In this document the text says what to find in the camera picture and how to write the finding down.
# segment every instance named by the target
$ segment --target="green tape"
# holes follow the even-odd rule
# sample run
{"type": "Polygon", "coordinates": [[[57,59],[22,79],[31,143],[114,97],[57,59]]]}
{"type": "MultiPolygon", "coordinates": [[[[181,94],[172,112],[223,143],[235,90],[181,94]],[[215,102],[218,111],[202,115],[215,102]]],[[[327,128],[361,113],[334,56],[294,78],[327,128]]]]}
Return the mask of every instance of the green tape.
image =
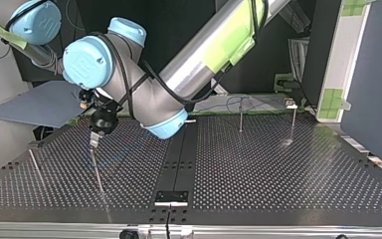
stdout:
{"type": "MultiPolygon", "coordinates": [[[[256,3],[260,24],[264,5],[262,0],[257,0],[256,3]]],[[[254,47],[252,37],[255,29],[251,6],[251,0],[243,1],[208,46],[203,62],[212,72],[218,73],[228,62],[235,66],[254,47]]]]}
{"type": "Polygon", "coordinates": [[[0,26],[0,37],[7,40],[8,42],[10,42],[12,44],[17,45],[18,47],[20,47],[23,50],[27,46],[27,42],[24,38],[19,37],[13,33],[5,31],[5,29],[3,29],[1,26],[0,26]]]}
{"type": "Polygon", "coordinates": [[[342,16],[361,16],[367,0],[345,0],[342,10],[342,16]]]}
{"type": "Polygon", "coordinates": [[[343,89],[325,89],[318,117],[336,120],[342,108],[343,89]]]}

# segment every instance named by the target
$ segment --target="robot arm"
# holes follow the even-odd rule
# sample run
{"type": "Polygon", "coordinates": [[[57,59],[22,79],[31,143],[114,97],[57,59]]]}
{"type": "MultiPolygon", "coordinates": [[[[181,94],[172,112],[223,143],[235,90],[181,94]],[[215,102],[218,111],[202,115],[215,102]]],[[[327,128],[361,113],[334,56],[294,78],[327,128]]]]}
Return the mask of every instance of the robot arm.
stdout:
{"type": "Polygon", "coordinates": [[[229,0],[159,76],[151,77],[137,65],[146,32],[129,20],[113,18],[107,34],[75,41],[62,59],[43,46],[56,37],[61,26],[61,14],[52,1],[0,0],[0,25],[7,25],[36,3],[8,29],[29,43],[26,49],[18,50],[38,67],[63,74],[67,81],[84,89],[96,89],[98,97],[120,105],[110,112],[130,107],[144,128],[160,138],[169,138],[188,117],[184,104],[254,47],[257,26],[267,19],[265,2],[229,0]]]}

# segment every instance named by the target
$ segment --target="gray panel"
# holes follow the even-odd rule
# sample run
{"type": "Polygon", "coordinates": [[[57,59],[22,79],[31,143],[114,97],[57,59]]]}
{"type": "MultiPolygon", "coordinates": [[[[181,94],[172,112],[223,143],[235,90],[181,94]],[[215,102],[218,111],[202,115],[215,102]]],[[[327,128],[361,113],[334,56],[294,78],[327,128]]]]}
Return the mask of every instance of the gray panel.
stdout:
{"type": "Polygon", "coordinates": [[[371,5],[347,100],[342,129],[382,159],[382,1],[371,5]]]}
{"type": "Polygon", "coordinates": [[[198,133],[187,128],[181,161],[194,173],[178,175],[175,189],[192,198],[180,221],[382,226],[382,169],[330,128],[298,116],[292,130],[291,115],[246,116],[242,133],[238,123],[206,117],[198,133]]]}
{"type": "Polygon", "coordinates": [[[317,105],[330,57],[342,0],[317,0],[309,37],[302,87],[309,101],[317,105]]]}
{"type": "Polygon", "coordinates": [[[27,153],[1,169],[0,221],[148,223],[170,140],[157,139],[135,120],[121,119],[96,153],[104,196],[89,141],[89,124],[82,120],[35,151],[40,171],[27,153]]]}
{"type": "Polygon", "coordinates": [[[48,82],[0,106],[0,120],[62,127],[84,110],[80,88],[68,82],[48,82]]]}

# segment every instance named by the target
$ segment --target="black metal table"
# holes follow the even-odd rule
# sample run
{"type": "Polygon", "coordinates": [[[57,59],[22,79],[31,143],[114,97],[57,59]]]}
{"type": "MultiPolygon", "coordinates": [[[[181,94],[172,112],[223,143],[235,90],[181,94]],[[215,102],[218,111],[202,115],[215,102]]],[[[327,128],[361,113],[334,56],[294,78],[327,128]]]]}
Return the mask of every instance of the black metal table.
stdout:
{"type": "Polygon", "coordinates": [[[310,116],[198,117],[159,140],[121,119],[100,142],[88,122],[0,169],[0,222],[382,227],[382,169],[310,116]],[[159,191],[188,206],[155,207],[159,191]]]}

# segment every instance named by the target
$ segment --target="gray surface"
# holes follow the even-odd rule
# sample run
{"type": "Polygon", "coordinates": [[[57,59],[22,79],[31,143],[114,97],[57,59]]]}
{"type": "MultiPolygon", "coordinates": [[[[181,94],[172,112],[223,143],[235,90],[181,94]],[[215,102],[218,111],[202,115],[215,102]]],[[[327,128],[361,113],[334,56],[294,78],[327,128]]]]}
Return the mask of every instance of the gray surface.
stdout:
{"type": "Polygon", "coordinates": [[[382,226],[382,170],[327,126],[298,116],[291,131],[291,115],[247,116],[242,133],[239,117],[198,122],[181,157],[194,175],[175,187],[191,191],[186,224],[382,226]]]}
{"type": "Polygon", "coordinates": [[[121,119],[97,153],[103,200],[83,120],[35,151],[40,173],[28,154],[0,170],[0,222],[157,224],[169,214],[178,225],[382,227],[382,170],[329,127],[245,116],[239,133],[238,122],[199,117],[159,140],[121,119]],[[154,208],[172,187],[189,191],[189,206],[154,208]]]}
{"type": "Polygon", "coordinates": [[[131,119],[100,141],[96,153],[105,196],[89,155],[87,120],[0,170],[0,221],[146,223],[170,140],[159,140],[131,119]]]}
{"type": "Polygon", "coordinates": [[[0,106],[0,120],[62,127],[84,110],[80,108],[78,86],[48,82],[0,106]]]}
{"type": "Polygon", "coordinates": [[[382,1],[371,5],[342,129],[382,159],[382,1]]]}

